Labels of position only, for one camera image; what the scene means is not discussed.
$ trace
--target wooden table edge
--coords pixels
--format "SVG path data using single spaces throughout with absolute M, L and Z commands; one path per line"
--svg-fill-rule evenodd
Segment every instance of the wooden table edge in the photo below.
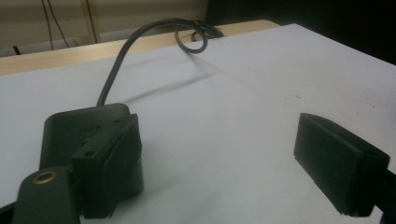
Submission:
M 241 35 L 278 26 L 274 22 L 260 20 L 221 25 L 219 28 L 225 35 Z M 185 43 L 191 42 L 190 35 L 191 31 L 180 32 L 180 37 Z M 115 57 L 124 42 L 125 40 L 112 41 L 71 49 L 58 49 L 0 58 L 0 76 Z M 134 43 L 129 53 L 160 49 L 176 44 L 173 33 L 143 36 Z

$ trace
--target rectangular black pad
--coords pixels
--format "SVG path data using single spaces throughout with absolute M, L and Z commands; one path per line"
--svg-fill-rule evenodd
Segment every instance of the rectangular black pad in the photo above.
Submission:
M 301 114 L 294 156 L 338 212 L 370 216 L 387 154 L 328 119 Z

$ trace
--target black cable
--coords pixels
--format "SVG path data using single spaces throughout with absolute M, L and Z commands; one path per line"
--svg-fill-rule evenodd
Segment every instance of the black cable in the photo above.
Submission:
M 175 39 L 178 43 L 178 45 L 183 49 L 184 51 L 188 53 L 201 53 L 206 49 L 207 46 L 207 34 L 206 34 L 206 28 L 203 26 L 204 22 L 196 22 L 196 21 L 186 21 L 182 19 L 165 19 L 161 21 L 155 21 L 152 23 L 149 23 L 147 25 L 142 26 L 139 28 L 137 31 L 135 31 L 125 42 L 125 44 L 122 46 L 119 55 L 116 58 L 116 61 L 114 62 L 113 68 L 111 69 L 110 74 L 108 75 L 107 81 L 105 83 L 105 86 L 102 89 L 102 92 L 99 96 L 97 106 L 101 106 L 105 104 L 107 95 L 110 91 L 111 86 L 113 85 L 114 79 L 117 76 L 117 73 L 120 70 L 120 66 L 122 64 L 123 59 L 125 58 L 126 53 L 128 52 L 129 48 L 132 46 L 132 44 L 136 41 L 137 38 L 139 38 L 141 35 L 143 35 L 145 32 L 156 28 L 160 26 L 167 26 L 167 25 L 175 25 L 176 30 L 175 30 Z M 186 47 L 178 37 L 178 32 L 180 30 L 180 27 L 188 27 L 190 29 L 193 29 L 198 35 L 200 35 L 203 39 L 203 44 L 199 49 L 190 49 Z
M 197 23 L 197 25 L 199 25 L 202 29 L 205 30 L 205 33 L 209 39 L 224 37 L 224 33 L 219 28 L 211 26 L 205 23 L 204 21 L 195 21 L 195 22 Z M 197 41 L 197 39 L 195 38 L 196 35 L 197 35 L 196 32 L 192 33 L 191 35 L 192 42 Z
M 20 52 L 20 49 L 18 49 L 18 46 L 12 46 L 12 48 L 14 49 L 14 51 L 17 55 L 21 55 L 21 52 Z
M 66 38 L 64 38 L 64 32 L 62 31 L 62 28 L 61 28 L 61 26 L 59 25 L 58 20 L 56 20 L 55 13 L 53 13 L 53 9 L 52 9 L 52 5 L 50 4 L 50 0 L 47 0 L 47 2 L 49 3 L 49 10 L 50 10 L 50 13 L 52 14 L 52 17 L 53 17 L 53 19 L 55 20 L 55 23 L 56 23 L 56 25 L 58 26 L 59 31 L 61 32 L 62 38 L 64 39 L 64 43 L 66 44 L 66 46 L 67 46 L 68 48 L 70 48 L 69 45 L 67 44 Z
M 46 15 L 47 25 L 48 25 L 48 28 L 49 28 L 50 49 L 53 50 L 52 33 L 51 33 L 51 30 L 50 30 L 50 19 L 49 19 L 49 15 L 47 14 L 47 8 L 46 8 L 46 5 L 45 5 L 45 3 L 44 3 L 44 0 L 41 0 L 41 3 L 43 4 L 44 14 Z

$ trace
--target mounting hole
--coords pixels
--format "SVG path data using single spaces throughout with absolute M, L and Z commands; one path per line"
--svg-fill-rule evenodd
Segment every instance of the mounting hole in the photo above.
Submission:
M 93 156 L 93 154 L 95 154 L 94 151 L 87 151 L 87 152 L 84 153 L 84 156 L 85 157 L 90 157 L 90 156 Z
M 83 146 L 84 146 L 85 144 L 87 144 L 90 140 L 91 140 L 90 138 L 87 138 L 87 139 L 82 140 L 81 146 L 83 147 Z
M 45 184 L 55 179 L 57 175 L 58 174 L 54 171 L 47 171 L 35 176 L 35 178 L 33 178 L 33 183 L 37 185 Z

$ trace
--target power cord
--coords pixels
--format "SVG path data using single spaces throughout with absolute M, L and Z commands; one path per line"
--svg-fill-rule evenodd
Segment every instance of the power cord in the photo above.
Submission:
M 114 80 L 116 79 L 117 73 L 120 70 L 120 66 L 122 64 L 123 59 L 125 58 L 126 53 L 128 52 L 129 48 L 132 46 L 132 44 L 139 38 L 141 35 L 143 35 L 145 32 L 156 28 L 156 27 L 161 27 L 161 26 L 168 26 L 168 25 L 175 25 L 176 30 L 175 30 L 175 39 L 177 41 L 178 46 L 184 50 L 185 52 L 188 53 L 201 53 L 204 51 L 207 47 L 207 39 L 208 37 L 222 37 L 223 34 L 222 32 L 219 32 L 219 29 L 214 28 L 207 23 L 204 23 L 203 21 L 186 21 L 182 19 L 164 19 L 161 21 L 155 21 L 152 23 L 149 23 L 147 25 L 142 26 L 139 28 L 137 31 L 135 31 L 125 42 L 125 44 L 122 46 L 119 55 L 116 58 L 116 61 L 114 62 L 113 68 L 110 71 L 110 74 L 108 75 L 107 81 L 105 83 L 105 86 L 102 89 L 102 92 L 99 96 L 97 106 L 101 106 L 105 104 L 107 95 L 111 89 L 111 86 L 113 85 Z M 190 29 L 194 30 L 194 33 L 192 36 L 195 35 L 200 35 L 203 40 L 203 44 L 200 48 L 198 49 L 190 49 L 186 47 L 180 40 L 178 36 L 178 32 L 181 27 L 187 27 Z
M 66 38 L 64 37 L 64 31 L 62 30 L 61 26 L 59 25 L 58 20 L 57 20 L 56 17 L 55 17 L 55 13 L 54 13 L 54 11 L 53 11 L 52 4 L 50 3 L 50 0 L 47 0 L 47 3 L 48 3 L 48 5 L 49 5 L 49 12 L 51 13 L 52 18 L 53 18 L 53 20 L 55 21 L 55 23 L 56 23 L 56 25 L 57 25 L 57 27 L 58 27 L 58 29 L 59 29 L 59 32 L 61 33 L 62 39 L 63 39 L 63 41 L 64 41 L 64 44 L 65 44 L 68 48 L 70 48 L 70 46 L 68 45 L 68 43 L 67 43 L 67 41 L 66 41 Z M 51 31 L 51 28 L 50 28 L 50 18 L 49 18 L 49 14 L 47 13 L 47 7 L 46 7 L 46 4 L 44 3 L 44 0 L 41 0 L 41 4 L 43 5 L 44 14 L 45 14 L 45 16 L 46 16 L 47 26 L 48 26 L 48 29 L 49 29 L 50 49 L 51 49 L 51 50 L 54 50 L 54 47 L 53 47 L 53 40 L 52 40 L 52 31 Z

